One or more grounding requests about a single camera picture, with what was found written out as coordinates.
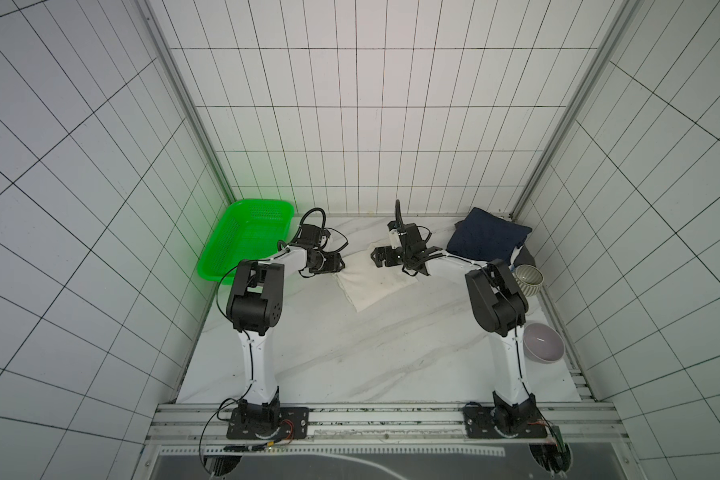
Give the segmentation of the white t shirt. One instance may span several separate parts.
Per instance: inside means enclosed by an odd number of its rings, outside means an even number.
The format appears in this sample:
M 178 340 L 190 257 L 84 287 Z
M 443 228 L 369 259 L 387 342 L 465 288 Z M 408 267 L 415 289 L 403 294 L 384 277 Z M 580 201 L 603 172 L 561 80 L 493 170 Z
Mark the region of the white t shirt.
M 401 268 L 376 267 L 371 254 L 379 246 L 381 243 L 374 242 L 365 251 L 345 257 L 345 267 L 335 274 L 340 288 L 357 312 L 418 282 Z

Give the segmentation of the green plastic basket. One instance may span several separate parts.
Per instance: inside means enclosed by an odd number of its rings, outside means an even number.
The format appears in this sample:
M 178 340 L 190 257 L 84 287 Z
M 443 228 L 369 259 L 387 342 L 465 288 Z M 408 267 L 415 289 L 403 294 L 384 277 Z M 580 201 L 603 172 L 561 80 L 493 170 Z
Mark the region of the green plastic basket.
M 230 284 L 241 260 L 271 257 L 289 233 L 294 207 L 283 200 L 246 199 L 230 205 L 214 228 L 197 264 L 207 281 Z

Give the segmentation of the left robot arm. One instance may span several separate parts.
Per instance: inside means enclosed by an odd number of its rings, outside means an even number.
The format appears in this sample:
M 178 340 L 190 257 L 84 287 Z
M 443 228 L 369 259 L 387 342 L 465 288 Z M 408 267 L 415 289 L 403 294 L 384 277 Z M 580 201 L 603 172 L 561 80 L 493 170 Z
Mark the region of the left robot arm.
M 344 268 L 341 251 L 346 246 L 328 250 L 330 239 L 327 227 L 301 224 L 291 242 L 279 243 L 275 255 L 262 260 L 242 260 L 234 269 L 224 316 L 238 332 L 245 350 L 249 386 L 236 408 L 244 423 L 272 428 L 280 423 L 272 336 L 284 309 L 285 280 L 295 273 L 311 278 L 340 272 Z

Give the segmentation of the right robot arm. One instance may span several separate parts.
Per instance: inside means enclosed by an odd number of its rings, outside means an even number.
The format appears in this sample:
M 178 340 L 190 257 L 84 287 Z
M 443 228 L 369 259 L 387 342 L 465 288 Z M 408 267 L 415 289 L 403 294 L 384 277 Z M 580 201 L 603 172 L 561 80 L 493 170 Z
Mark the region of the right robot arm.
M 371 253 L 376 267 L 400 266 L 411 276 L 436 276 L 466 288 L 478 326 L 489 334 L 495 371 L 492 421 L 500 435 L 519 434 L 538 412 L 525 384 L 523 334 L 528 300 L 501 259 L 471 260 L 430 247 L 414 223 L 397 218 L 388 223 L 389 246 Z

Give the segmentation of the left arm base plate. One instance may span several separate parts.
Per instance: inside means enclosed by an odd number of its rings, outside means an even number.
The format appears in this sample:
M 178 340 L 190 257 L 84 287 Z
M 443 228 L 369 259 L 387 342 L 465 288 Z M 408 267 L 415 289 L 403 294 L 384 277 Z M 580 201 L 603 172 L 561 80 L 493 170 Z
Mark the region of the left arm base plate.
M 307 407 L 239 406 L 230 415 L 226 438 L 232 441 L 305 439 L 309 414 Z

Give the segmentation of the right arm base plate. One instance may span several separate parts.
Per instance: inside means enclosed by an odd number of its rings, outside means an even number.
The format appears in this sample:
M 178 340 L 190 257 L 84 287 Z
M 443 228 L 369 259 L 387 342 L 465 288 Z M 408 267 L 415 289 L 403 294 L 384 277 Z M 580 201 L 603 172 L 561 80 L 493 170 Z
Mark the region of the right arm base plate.
M 470 439 L 542 440 L 548 436 L 533 403 L 496 407 L 470 402 L 462 408 L 462 414 Z

